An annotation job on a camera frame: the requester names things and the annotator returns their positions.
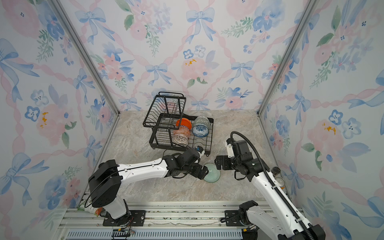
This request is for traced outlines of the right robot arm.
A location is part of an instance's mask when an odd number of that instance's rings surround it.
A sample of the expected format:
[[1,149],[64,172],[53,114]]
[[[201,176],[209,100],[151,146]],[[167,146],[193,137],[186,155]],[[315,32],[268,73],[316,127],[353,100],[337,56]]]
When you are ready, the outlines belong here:
[[291,200],[278,186],[273,174],[260,158],[246,153],[238,156],[216,156],[215,165],[218,170],[234,170],[245,175],[245,178],[262,193],[275,218],[257,204],[247,201],[239,205],[240,223],[247,227],[255,226],[274,240],[324,240],[326,233],[320,225],[313,225],[299,212]]

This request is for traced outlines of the brown lattice ceramic bowl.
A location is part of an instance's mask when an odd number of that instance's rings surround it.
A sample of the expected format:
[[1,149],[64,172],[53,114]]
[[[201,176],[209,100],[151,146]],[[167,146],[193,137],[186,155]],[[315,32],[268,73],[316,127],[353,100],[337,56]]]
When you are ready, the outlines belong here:
[[183,134],[176,134],[172,137],[173,144],[180,147],[187,147],[189,144],[188,138]]

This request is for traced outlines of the blue patterned ceramic bowl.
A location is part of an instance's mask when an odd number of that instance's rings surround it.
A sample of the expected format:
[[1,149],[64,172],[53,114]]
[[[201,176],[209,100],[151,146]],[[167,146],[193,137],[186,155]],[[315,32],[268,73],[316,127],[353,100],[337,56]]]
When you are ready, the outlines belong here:
[[193,122],[192,133],[198,138],[207,137],[210,124],[211,123],[207,117],[199,116]]

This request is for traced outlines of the orange plastic bowl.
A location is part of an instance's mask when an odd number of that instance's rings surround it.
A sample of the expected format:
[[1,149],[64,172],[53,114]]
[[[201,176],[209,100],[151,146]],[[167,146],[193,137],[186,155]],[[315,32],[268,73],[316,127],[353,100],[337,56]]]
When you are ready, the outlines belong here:
[[187,118],[181,118],[180,120],[177,120],[176,122],[177,127],[185,127],[188,130],[192,129],[192,123],[189,119]]

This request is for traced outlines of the red patterned ceramic bowl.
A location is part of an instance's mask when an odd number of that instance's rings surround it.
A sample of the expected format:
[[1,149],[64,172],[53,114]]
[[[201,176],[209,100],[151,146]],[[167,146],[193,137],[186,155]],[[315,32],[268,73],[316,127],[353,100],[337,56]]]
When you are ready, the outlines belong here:
[[190,137],[190,129],[186,126],[180,126],[178,130],[174,130],[174,136],[182,136],[188,139]]

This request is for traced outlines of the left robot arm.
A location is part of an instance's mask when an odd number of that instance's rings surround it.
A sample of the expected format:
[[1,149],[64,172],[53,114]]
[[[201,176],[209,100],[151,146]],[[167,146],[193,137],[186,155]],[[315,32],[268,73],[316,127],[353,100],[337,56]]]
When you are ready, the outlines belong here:
[[200,165],[203,155],[203,147],[197,146],[139,164],[117,164],[115,160],[101,163],[89,178],[90,195],[85,207],[104,208],[114,220],[126,216],[128,206],[117,197],[120,187],[155,178],[181,179],[187,175],[202,180],[209,173],[207,167]]

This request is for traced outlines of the mint green ceramic bowl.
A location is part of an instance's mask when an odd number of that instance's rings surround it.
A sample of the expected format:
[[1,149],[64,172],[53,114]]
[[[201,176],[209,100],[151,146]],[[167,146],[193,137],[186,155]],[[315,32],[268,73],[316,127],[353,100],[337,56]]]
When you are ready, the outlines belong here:
[[215,183],[220,179],[220,171],[217,169],[215,164],[205,164],[208,169],[208,174],[205,176],[204,181],[208,183]]

